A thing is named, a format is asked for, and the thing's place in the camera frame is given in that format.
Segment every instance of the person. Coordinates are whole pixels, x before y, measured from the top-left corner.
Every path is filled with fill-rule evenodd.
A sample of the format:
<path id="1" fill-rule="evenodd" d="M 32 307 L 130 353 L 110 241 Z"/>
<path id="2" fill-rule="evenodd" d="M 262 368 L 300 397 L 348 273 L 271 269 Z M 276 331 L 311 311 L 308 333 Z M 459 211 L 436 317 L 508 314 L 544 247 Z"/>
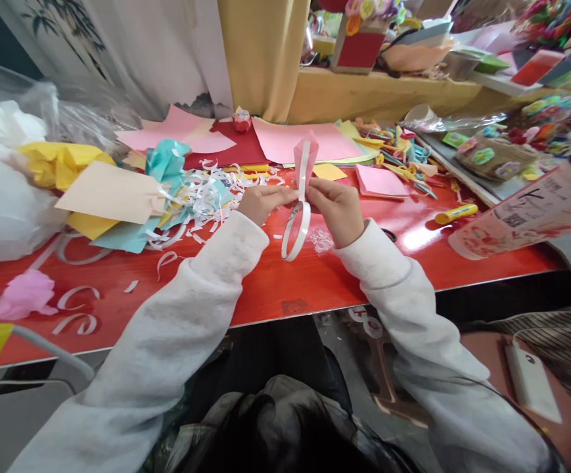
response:
<path id="1" fill-rule="evenodd" d="M 443 470 L 559 471 L 554 451 L 489 389 L 488 369 L 460 344 L 455 325 L 436 314 L 421 266 L 374 220 L 362 218 L 357 189 L 313 178 L 306 192 L 331 232 L 334 253 L 361 281 L 393 339 L 397 378 L 432 417 L 428 435 Z M 223 340 L 242 280 L 269 243 L 263 223 L 296 199 L 286 187 L 249 188 L 198 255 L 183 260 L 177 275 L 136 311 L 88 389 L 55 411 L 10 471 L 138 471 L 165 412 Z M 348 401 L 333 394 L 283 374 L 253 392 L 222 393 L 198 424 L 180 429 L 165 471 L 419 469 L 418 459 L 379 440 L 348 412 Z"/>

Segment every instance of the striped fabric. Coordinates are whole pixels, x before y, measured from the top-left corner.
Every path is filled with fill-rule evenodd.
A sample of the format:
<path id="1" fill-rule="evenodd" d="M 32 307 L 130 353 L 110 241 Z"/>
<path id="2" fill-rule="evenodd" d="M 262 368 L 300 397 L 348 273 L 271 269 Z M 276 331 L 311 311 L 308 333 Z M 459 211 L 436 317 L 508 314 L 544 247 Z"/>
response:
<path id="1" fill-rule="evenodd" d="M 491 323 L 479 328 L 513 335 L 524 340 L 543 360 L 571 395 L 571 307 L 559 312 L 532 312 Z"/>

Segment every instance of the pink paper sheet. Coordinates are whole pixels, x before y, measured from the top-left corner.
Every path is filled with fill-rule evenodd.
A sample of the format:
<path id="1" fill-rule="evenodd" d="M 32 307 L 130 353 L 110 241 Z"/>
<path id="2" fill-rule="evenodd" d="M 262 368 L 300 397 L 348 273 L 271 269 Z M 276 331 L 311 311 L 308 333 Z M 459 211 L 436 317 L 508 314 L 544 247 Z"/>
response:
<path id="1" fill-rule="evenodd" d="M 360 164 L 355 165 L 357 178 L 364 191 L 369 194 L 388 196 L 407 196 L 408 192 L 401 179 L 387 169 L 370 168 Z"/>
<path id="2" fill-rule="evenodd" d="M 171 105 L 165 121 L 155 128 L 138 131 L 116 132 L 119 141 L 132 149 L 144 151 L 156 148 L 163 139 L 173 139 L 182 143 L 183 139 L 202 123 L 204 118 L 186 113 L 184 110 Z"/>
<path id="3" fill-rule="evenodd" d="M 232 148 L 236 143 L 216 131 L 215 133 L 209 133 L 206 136 L 192 139 L 188 145 L 191 147 L 191 151 L 196 153 L 213 153 Z"/>
<path id="4" fill-rule="evenodd" d="M 294 162 L 293 149 L 309 131 L 318 141 L 317 161 L 355 158 L 362 150 L 341 134 L 334 124 L 319 125 L 273 125 L 261 119 L 252 119 L 257 138 L 265 157 L 278 164 Z"/>

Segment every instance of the table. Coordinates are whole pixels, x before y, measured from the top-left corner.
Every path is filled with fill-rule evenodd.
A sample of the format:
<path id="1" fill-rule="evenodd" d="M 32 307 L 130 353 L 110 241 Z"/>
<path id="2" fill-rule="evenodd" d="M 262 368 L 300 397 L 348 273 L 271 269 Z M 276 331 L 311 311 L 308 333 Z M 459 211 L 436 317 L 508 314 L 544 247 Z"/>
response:
<path id="1" fill-rule="evenodd" d="M 354 169 L 345 168 L 344 171 L 348 175 L 344 182 L 357 187 Z M 279 175 L 289 183 L 294 178 L 294 170 L 280 171 Z M 458 206 L 456 195 L 449 189 L 436 189 L 436 194 L 438 200 L 431 197 L 410 197 L 405 202 L 369 197 L 361 199 L 363 215 L 374 218 L 381 227 L 397 234 L 399 249 L 421 263 L 435 290 L 565 268 L 556 253 L 543 246 L 523 248 L 482 261 L 462 258 L 446 241 L 453 232 L 452 226 L 441 228 L 433 220 L 437 213 Z M 463 196 L 470 197 L 470 193 L 463 190 Z M 244 290 L 233 315 L 234 327 L 366 302 L 359 282 L 346 272 L 340 260 L 331 251 L 317 253 L 309 238 L 295 261 L 289 263 L 281 259 L 281 240 L 273 238 L 273 235 L 284 233 L 289 214 L 288 209 L 278 209 L 263 227 L 270 237 L 270 245 L 257 268 L 243 281 Z M 209 227 L 197 235 L 207 239 Z M 320 215 L 313 215 L 309 232 L 318 231 L 326 232 L 327 227 Z M 185 237 L 166 251 L 174 250 L 179 256 L 189 258 L 195 256 L 200 248 L 201 245 L 193 238 Z M 29 268 L 42 251 L 17 261 L 0 262 L 0 294 L 7 283 Z M 71 260 L 85 259 L 98 251 L 98 248 L 88 246 L 84 238 L 75 238 L 69 243 L 66 256 Z M 71 353 L 109 349 L 121 336 L 136 309 L 175 275 L 176 262 L 163 266 L 160 281 L 156 281 L 156 264 L 161 255 L 148 250 L 140 255 L 114 251 L 95 263 L 72 266 L 53 254 L 40 268 L 55 281 L 56 296 L 49 305 L 55 306 L 66 291 L 77 286 L 97 288 L 101 299 L 95 300 L 90 291 L 80 292 L 69 300 L 71 307 L 86 304 L 77 311 L 61 311 L 52 317 L 34 314 L 16 323 Z M 139 284 L 130 294 L 125 294 L 124 290 L 135 280 Z M 58 335 L 52 334 L 61 320 L 77 312 L 97 316 L 99 323 L 92 334 L 78 335 L 76 328 L 79 322 Z M 13 336 L 0 354 L 0 366 L 48 357 L 49 354 L 41 349 Z"/>

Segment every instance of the red paper sheet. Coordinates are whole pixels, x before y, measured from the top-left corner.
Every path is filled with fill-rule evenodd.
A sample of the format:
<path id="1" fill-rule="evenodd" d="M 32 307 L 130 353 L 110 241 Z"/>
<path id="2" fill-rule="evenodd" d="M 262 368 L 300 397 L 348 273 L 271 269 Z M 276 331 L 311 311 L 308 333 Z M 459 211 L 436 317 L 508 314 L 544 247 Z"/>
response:
<path id="1" fill-rule="evenodd" d="M 236 146 L 228 148 L 224 151 L 215 153 L 191 153 L 185 159 L 185 169 L 202 169 L 201 161 L 217 160 L 217 165 L 230 166 L 233 163 L 242 164 L 267 164 L 259 139 L 254 131 L 254 127 L 245 133 L 239 133 L 235 130 L 233 123 L 214 123 L 211 132 L 220 132 L 222 135 L 236 142 Z"/>

